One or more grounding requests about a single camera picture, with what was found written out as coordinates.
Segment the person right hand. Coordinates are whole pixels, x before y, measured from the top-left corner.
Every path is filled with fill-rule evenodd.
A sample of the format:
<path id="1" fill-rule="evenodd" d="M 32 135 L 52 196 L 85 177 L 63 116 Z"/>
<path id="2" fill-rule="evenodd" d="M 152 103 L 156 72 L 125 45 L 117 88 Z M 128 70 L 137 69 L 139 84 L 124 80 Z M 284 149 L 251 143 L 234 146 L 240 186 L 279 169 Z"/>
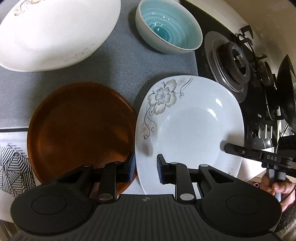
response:
<path id="1" fill-rule="evenodd" d="M 275 194 L 281 194 L 280 205 L 282 212 L 295 202 L 295 186 L 288 178 L 280 183 L 272 183 L 267 174 L 264 174 L 261 178 L 260 189 L 273 196 Z"/>

